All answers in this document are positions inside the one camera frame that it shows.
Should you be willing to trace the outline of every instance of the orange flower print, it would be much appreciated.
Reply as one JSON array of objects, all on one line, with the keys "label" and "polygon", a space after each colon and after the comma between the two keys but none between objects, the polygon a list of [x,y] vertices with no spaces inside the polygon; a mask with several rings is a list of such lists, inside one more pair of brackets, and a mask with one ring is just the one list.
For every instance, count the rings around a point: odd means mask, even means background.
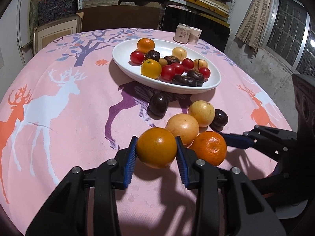
[{"label": "orange flower print", "polygon": [[96,61],[95,64],[96,64],[97,66],[103,66],[103,65],[107,65],[107,64],[108,64],[108,61],[105,60],[105,59],[100,59],[100,60]]}]

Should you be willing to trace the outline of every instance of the curtain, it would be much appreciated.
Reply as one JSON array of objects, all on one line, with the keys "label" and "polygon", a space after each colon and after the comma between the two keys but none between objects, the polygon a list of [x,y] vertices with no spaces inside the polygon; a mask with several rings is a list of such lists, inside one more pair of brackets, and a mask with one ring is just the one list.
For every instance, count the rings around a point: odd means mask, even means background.
[{"label": "curtain", "polygon": [[236,37],[254,48],[257,53],[266,28],[270,0],[252,0]]}]

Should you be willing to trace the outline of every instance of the white oval plate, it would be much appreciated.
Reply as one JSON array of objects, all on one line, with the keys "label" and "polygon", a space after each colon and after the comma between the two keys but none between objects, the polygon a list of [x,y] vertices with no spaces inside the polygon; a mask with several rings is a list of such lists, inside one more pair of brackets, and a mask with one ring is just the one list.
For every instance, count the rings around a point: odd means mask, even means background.
[{"label": "white oval plate", "polygon": [[146,77],[141,74],[141,65],[135,66],[130,61],[130,54],[137,49],[137,43],[140,39],[131,39],[124,42],[121,42],[117,44],[112,52],[112,57],[116,64],[119,66],[119,68],[130,78],[134,79],[135,81],[142,83],[148,87],[167,91],[171,93],[178,93],[178,94],[197,94],[197,93],[203,93],[208,90],[212,90],[215,87],[217,87],[221,82],[221,74],[219,70],[215,67],[214,64],[212,64],[209,60],[207,60],[204,56],[199,54],[198,52],[191,50],[183,45],[164,41],[164,40],[158,40],[158,39],[152,39],[155,43],[154,50],[159,52],[161,54],[161,57],[165,56],[171,56],[172,50],[175,47],[182,47],[187,51],[187,58],[190,58],[191,60],[195,59],[204,59],[208,62],[209,69],[211,71],[211,75],[209,79],[204,82],[202,87],[187,87],[187,86],[180,86],[164,81],[160,81],[158,79],[151,79],[149,77]]}]

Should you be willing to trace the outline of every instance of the table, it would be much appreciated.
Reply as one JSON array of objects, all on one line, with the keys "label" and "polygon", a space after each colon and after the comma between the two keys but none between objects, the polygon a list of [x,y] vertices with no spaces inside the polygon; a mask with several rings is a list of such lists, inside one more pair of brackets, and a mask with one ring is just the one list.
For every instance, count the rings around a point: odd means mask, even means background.
[{"label": "table", "polygon": [[[0,203],[22,233],[72,167],[98,167],[127,147],[133,135],[165,127],[194,101],[209,101],[228,114],[225,133],[243,133],[255,124],[290,130],[262,88],[202,40],[187,47],[217,66],[221,84],[203,94],[169,94],[164,118],[150,118],[146,110],[154,90],[126,76],[111,52],[124,40],[173,41],[173,36],[126,28],[68,35],[42,49],[20,72],[0,104]],[[228,148],[220,167],[232,166],[258,179],[269,175],[275,162],[253,149]],[[176,162],[161,170],[137,162],[129,188],[117,191],[122,234],[189,235],[195,200],[181,184]]]}]

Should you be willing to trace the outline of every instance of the white deer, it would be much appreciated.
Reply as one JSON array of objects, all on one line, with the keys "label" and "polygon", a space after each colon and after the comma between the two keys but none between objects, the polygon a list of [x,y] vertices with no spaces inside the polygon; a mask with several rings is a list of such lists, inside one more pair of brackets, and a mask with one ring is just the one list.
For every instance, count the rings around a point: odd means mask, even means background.
[{"label": "white deer", "polygon": [[250,84],[253,84],[255,86],[257,86],[260,89],[260,92],[255,92],[255,97],[258,98],[260,100],[260,102],[262,103],[262,107],[264,107],[264,109],[266,110],[267,114],[270,115],[271,117],[273,117],[276,121],[279,121],[278,118],[274,117],[267,109],[266,105],[267,104],[271,104],[271,106],[273,107],[274,111],[277,113],[277,115],[279,116],[280,119],[282,119],[282,116],[277,112],[277,106],[274,103],[274,101],[269,97],[269,95],[257,84],[257,82],[255,82],[253,80],[253,78],[251,78],[249,75],[245,77],[243,77],[243,79],[245,81],[247,81]]},{"label": "white deer", "polygon": [[50,135],[49,130],[50,122],[52,119],[57,118],[60,113],[65,109],[69,102],[69,95],[71,93],[78,95],[80,90],[78,89],[77,84],[75,81],[83,80],[87,76],[83,77],[84,73],[80,73],[79,70],[72,75],[72,68],[70,70],[64,71],[60,74],[60,80],[57,81],[53,78],[54,70],[48,72],[50,80],[54,83],[57,83],[58,86],[61,88],[57,92],[55,96],[44,95],[37,99],[33,99],[28,105],[24,105],[24,120],[20,122],[17,120],[15,123],[15,130],[12,133],[11,140],[12,140],[12,152],[15,164],[19,171],[21,171],[21,166],[16,157],[15,153],[15,139],[17,134],[23,129],[23,127],[27,124],[33,124],[36,128],[35,137],[32,144],[31,149],[31,161],[30,161],[30,173],[32,176],[35,176],[34,169],[33,169],[33,150],[36,145],[37,138],[40,132],[43,132],[44,137],[44,150],[47,156],[47,164],[48,164],[48,172],[51,175],[54,183],[57,185],[59,183],[59,179],[55,175],[54,169],[51,164],[50,160]]}]

